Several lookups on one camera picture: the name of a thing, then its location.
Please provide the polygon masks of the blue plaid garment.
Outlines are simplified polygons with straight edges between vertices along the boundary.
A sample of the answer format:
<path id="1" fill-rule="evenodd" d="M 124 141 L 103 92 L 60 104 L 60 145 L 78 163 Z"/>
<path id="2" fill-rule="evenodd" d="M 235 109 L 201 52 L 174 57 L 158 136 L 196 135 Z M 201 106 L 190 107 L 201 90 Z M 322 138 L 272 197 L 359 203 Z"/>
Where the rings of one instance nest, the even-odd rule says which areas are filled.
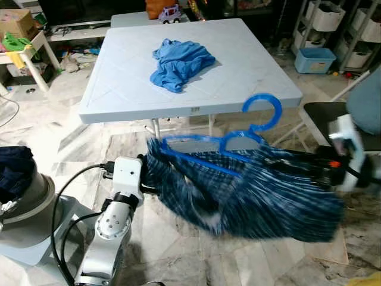
<path id="1" fill-rule="evenodd" d="M 239 158 L 210 151 L 185 160 L 161 151 L 158 139 L 146 144 L 142 182 L 175 215 L 211 234 L 323 243 L 345 217 L 345 202 L 326 179 L 330 161 L 312 153 L 262 145 L 240 150 Z"/>

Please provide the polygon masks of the blue plastic hanger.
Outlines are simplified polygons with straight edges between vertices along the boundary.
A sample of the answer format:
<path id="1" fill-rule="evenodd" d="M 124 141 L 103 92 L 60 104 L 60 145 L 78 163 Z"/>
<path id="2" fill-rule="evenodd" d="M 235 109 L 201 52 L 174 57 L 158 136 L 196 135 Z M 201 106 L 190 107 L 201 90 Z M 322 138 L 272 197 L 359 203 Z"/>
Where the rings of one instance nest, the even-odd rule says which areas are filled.
<path id="1" fill-rule="evenodd" d="M 235 172 L 233 170 L 223 168 L 221 166 L 218 166 L 217 164 L 210 163 L 209 161 L 200 160 L 199 158 L 196 158 L 195 156 L 190 156 L 187 153 L 181 153 L 179 151 L 171 149 L 168 141 L 182 141 L 183 139 L 188 139 L 189 141 L 212 142 L 213 144 L 218 144 L 218 152 L 220 154 L 229 156 L 231 158 L 235 158 L 236 160 L 245 161 L 246 163 L 248 163 L 250 160 L 248 160 L 247 157 L 241 156 L 237 153 L 233 153 L 227 150 L 227 142 L 233 137 L 245 137 L 245 138 L 251 139 L 252 141 L 255 141 L 258 145 L 265 145 L 267 142 L 265 141 L 263 137 L 259 136 L 257 133 L 259 131 L 270 130 L 270 128 L 272 128 L 278 123 L 283 113 L 282 104 L 280 103 L 280 100 L 274 97 L 274 95 L 269 93 L 257 93 L 251 96 L 250 98 L 248 98 L 248 100 L 245 101 L 245 103 L 242 106 L 242 112 L 243 113 L 247 112 L 251 104 L 253 104 L 253 102 L 258 100 L 267 101 L 270 104 L 272 104 L 272 106 L 274 107 L 273 116 L 270 118 L 270 121 L 265 123 L 264 125 L 252 124 L 249 126 L 247 130 L 231 131 L 230 133 L 222 137 L 215 137 L 210 135 L 199 135 L 199 134 L 166 136 L 161 138 L 160 144 L 158 144 L 158 146 L 160 147 L 161 153 L 164 155 L 182 158 L 182 160 L 191 161 L 191 163 L 198 163 L 198 164 L 201 164 L 202 166 L 205 166 L 207 168 L 210 168 L 219 172 L 223 172 L 227 175 L 234 175 L 236 177 L 240 177 L 239 172 Z"/>

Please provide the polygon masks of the navy blue garment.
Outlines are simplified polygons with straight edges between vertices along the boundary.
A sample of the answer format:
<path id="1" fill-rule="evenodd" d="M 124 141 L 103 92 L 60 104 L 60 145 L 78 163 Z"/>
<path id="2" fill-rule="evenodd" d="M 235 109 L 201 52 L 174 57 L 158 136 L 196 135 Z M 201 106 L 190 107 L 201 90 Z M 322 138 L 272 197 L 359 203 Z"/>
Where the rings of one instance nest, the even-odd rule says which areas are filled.
<path id="1" fill-rule="evenodd" d="M 30 186 L 36 163 L 24 145 L 0 147 L 0 204 L 17 201 Z"/>

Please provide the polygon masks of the black folding chair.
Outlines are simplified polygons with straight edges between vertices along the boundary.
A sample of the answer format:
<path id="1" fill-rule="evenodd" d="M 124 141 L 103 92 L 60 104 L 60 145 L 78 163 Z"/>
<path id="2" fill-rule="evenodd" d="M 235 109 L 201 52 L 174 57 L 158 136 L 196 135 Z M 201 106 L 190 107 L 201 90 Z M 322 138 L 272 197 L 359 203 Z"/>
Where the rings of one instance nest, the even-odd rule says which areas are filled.
<path id="1" fill-rule="evenodd" d="M 364 82 L 372 73 L 365 71 L 356 79 L 350 79 L 346 87 L 330 101 L 308 102 L 299 109 L 301 122 L 276 139 L 276 147 L 301 147 L 304 151 L 313 151 L 317 147 L 331 147 L 331 133 L 337 131 L 335 120 L 348 115 L 343 99 Z"/>

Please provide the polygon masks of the blue oval chair cushion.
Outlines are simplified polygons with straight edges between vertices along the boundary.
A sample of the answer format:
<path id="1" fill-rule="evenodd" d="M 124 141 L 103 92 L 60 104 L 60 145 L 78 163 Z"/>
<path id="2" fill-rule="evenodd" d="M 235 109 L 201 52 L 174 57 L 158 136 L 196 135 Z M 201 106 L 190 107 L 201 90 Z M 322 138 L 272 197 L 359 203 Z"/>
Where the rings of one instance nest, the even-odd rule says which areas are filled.
<path id="1" fill-rule="evenodd" d="M 368 74 L 350 91 L 346 109 L 360 130 L 371 135 L 381 133 L 381 67 Z"/>

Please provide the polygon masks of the light blue storage bin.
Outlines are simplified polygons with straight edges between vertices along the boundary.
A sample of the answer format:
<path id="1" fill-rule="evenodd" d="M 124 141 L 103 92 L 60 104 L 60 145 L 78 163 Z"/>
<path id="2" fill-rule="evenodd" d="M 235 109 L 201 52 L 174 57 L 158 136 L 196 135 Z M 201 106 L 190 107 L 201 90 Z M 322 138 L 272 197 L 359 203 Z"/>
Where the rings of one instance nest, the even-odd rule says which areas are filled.
<path id="1" fill-rule="evenodd" d="M 327 48 L 303 47 L 296 53 L 295 68 L 302 74 L 326 74 L 335 60 L 335 54 Z"/>

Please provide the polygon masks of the grey round laundry basket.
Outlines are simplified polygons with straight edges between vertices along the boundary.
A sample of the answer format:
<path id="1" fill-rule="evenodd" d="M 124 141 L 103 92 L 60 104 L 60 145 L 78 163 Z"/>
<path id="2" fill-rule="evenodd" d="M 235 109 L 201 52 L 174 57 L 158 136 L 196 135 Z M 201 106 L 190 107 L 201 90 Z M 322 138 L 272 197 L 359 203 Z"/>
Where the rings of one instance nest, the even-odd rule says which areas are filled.
<path id="1" fill-rule="evenodd" d="M 16 205 L 0 215 L 0 245 L 27 248 L 46 240 L 52 221 L 60 217 L 54 203 L 54 181 L 36 173 Z"/>

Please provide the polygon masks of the white plastic folding table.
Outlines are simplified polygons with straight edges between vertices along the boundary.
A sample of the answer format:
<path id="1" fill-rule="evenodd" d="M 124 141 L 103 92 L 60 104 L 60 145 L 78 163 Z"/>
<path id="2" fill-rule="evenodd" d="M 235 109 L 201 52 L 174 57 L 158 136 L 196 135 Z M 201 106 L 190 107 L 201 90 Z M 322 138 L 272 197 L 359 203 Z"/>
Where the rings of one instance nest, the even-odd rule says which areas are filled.
<path id="1" fill-rule="evenodd" d="M 150 82 L 152 53 L 163 40 L 198 42 L 217 59 L 183 88 L 169 92 Z M 244 21 L 231 18 L 107 30 L 79 103 L 83 123 L 131 122 L 233 113 L 257 93 L 277 97 L 284 108 L 303 94 Z"/>
<path id="2" fill-rule="evenodd" d="M 161 24 L 159 19 L 150 20 L 146 11 L 117 14 L 111 17 L 111 28 Z"/>

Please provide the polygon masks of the grey plush toy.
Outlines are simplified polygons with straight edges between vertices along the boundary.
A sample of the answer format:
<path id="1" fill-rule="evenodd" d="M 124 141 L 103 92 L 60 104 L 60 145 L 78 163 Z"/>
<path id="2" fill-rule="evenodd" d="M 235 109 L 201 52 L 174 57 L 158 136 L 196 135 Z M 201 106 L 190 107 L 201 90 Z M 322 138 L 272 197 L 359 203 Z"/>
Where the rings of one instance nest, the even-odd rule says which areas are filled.
<path id="1" fill-rule="evenodd" d="M 60 61 L 61 70 L 66 73 L 76 73 L 80 70 L 79 63 L 66 54 L 65 57 Z"/>

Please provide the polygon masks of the white shelf rack with bins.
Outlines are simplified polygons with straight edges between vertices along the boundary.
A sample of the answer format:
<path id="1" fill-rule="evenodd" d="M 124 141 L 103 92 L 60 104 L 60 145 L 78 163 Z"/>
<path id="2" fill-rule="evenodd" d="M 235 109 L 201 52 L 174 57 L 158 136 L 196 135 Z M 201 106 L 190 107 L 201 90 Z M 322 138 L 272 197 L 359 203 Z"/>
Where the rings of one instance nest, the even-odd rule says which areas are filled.
<path id="1" fill-rule="evenodd" d="M 339 30 L 338 41 L 333 49 L 340 74 L 364 73 L 372 65 L 371 58 L 380 49 L 381 0 L 353 1 L 351 9 L 346 12 L 343 27 Z"/>
<path id="2" fill-rule="evenodd" d="M 332 0 L 302 0 L 291 51 L 298 54 L 303 48 L 326 48 L 345 14 L 341 6 Z"/>

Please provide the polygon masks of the low white tv bench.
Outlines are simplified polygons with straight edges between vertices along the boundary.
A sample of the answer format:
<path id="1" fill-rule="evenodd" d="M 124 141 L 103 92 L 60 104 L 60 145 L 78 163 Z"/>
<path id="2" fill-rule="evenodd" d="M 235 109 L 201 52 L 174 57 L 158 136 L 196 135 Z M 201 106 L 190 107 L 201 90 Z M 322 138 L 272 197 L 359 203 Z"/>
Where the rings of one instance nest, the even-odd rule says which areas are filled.
<path id="1" fill-rule="evenodd" d="M 47 35 L 49 42 L 103 38 L 110 26 L 54 26 Z"/>

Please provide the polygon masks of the small yellow cloth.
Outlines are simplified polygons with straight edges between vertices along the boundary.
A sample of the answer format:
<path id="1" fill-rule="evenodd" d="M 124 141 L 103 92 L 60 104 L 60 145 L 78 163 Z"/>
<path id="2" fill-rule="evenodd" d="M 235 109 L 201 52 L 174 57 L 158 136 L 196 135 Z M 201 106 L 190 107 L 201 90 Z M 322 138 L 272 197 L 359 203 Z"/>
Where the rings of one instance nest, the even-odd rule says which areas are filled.
<path id="1" fill-rule="evenodd" d="M 30 65 L 29 57 L 26 55 L 24 50 L 13 52 L 9 51 L 6 52 L 6 55 L 18 69 L 22 69 Z"/>

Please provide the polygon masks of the orange bag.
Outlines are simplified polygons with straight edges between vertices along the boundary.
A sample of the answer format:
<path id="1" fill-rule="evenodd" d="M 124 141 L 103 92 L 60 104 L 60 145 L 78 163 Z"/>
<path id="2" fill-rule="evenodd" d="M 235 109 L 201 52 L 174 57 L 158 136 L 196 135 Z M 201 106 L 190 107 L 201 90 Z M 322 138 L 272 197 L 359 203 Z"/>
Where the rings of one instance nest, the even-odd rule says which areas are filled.
<path id="1" fill-rule="evenodd" d="M 145 0 L 145 11 L 148 14 L 148 19 L 158 19 L 165 7 L 175 5 L 177 3 L 179 3 L 179 0 Z"/>

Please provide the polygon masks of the black television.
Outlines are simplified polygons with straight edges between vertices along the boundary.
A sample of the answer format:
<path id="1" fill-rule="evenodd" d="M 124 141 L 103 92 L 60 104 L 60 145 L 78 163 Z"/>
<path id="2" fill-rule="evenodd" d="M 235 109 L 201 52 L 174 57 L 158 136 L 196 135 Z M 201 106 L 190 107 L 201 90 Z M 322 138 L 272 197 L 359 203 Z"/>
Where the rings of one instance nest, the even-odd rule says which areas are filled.
<path id="1" fill-rule="evenodd" d="M 109 21 L 113 15 L 145 11 L 145 0 L 38 0 L 52 26 Z"/>

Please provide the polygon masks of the bright green bag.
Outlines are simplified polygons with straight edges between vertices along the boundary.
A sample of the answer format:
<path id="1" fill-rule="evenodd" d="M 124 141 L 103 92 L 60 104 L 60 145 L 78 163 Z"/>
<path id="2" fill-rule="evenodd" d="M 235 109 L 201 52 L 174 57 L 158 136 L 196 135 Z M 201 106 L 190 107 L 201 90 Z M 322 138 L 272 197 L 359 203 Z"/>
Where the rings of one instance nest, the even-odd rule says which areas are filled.
<path id="1" fill-rule="evenodd" d="M 2 45 L 6 52 L 21 52 L 27 46 L 31 46 L 31 42 L 27 38 L 17 38 L 9 32 L 6 32 L 2 39 Z"/>

